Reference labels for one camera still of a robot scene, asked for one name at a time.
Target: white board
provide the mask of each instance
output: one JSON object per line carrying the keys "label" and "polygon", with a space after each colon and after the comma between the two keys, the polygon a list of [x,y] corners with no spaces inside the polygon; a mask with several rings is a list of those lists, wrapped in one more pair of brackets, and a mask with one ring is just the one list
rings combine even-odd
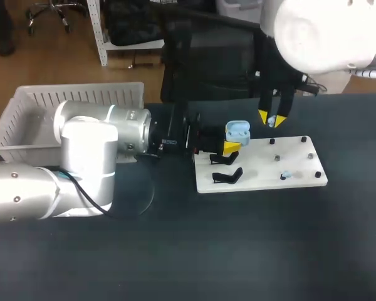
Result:
{"label": "white board", "polygon": [[[301,138],[275,138],[273,145],[270,139],[253,139],[241,148],[230,166],[211,165],[209,153],[200,152],[194,156],[198,193],[326,186],[327,177],[311,139],[306,137],[306,142],[301,142]],[[309,159],[308,154],[313,154],[313,159]],[[280,156],[278,162],[274,159],[276,155]],[[214,183],[213,172],[232,175],[239,167],[244,174],[236,184]],[[292,177],[283,181],[280,175],[285,171],[292,173]],[[320,178],[315,177],[318,171]]]}

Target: white plastic basket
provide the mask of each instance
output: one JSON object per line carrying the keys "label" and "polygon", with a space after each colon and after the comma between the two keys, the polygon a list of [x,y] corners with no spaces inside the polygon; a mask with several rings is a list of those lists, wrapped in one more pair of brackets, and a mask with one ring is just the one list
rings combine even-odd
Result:
{"label": "white plastic basket", "polygon": [[217,0],[217,11],[222,16],[260,23],[263,0]]}
{"label": "white plastic basket", "polygon": [[143,83],[95,83],[19,87],[0,118],[0,156],[32,166],[58,165],[60,145],[53,117],[65,101],[144,107]]}

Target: white robotic arm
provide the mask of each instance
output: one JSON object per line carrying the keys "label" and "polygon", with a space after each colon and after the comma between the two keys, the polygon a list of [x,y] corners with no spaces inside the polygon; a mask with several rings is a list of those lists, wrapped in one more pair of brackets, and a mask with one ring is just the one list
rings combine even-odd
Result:
{"label": "white robotic arm", "polygon": [[299,71],[376,78],[376,0],[266,0],[261,29]]}
{"label": "white robotic arm", "polygon": [[[60,167],[107,211],[113,200],[117,152],[144,153],[150,112],[64,102],[56,111]],[[102,214],[61,172],[0,162],[0,222]]]}

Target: dark table surface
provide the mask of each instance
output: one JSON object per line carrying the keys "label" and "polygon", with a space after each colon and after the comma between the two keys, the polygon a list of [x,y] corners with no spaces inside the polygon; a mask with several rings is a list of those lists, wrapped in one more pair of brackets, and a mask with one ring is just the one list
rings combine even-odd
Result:
{"label": "dark table surface", "polygon": [[256,107],[191,105],[253,138],[309,135],[326,187],[200,195],[188,161],[122,166],[114,212],[155,182],[138,218],[0,224],[0,301],[376,300],[376,95],[297,98],[276,130]]}

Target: black bracket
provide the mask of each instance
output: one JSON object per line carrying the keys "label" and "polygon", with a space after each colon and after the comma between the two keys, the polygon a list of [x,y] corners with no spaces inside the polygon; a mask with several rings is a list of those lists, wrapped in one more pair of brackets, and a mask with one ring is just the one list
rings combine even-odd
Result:
{"label": "black bracket", "polygon": [[239,167],[232,176],[228,174],[221,174],[219,172],[213,172],[212,177],[214,183],[236,184],[242,174],[244,174],[243,168]]}
{"label": "black bracket", "polygon": [[239,155],[239,152],[233,152],[233,153],[231,153],[231,155],[229,157],[223,157],[223,156],[211,154],[209,156],[209,158],[211,160],[212,165],[213,164],[231,165],[237,159],[238,155]]}

